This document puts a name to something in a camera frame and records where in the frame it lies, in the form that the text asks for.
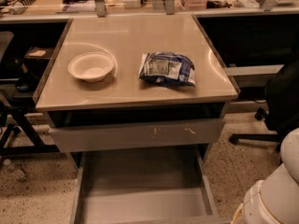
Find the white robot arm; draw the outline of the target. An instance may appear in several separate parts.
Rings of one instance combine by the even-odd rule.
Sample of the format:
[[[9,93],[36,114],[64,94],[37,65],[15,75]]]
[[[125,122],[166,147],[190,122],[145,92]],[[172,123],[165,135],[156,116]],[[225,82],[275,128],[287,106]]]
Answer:
[[[281,143],[282,163],[245,194],[230,224],[299,224],[299,129]]]

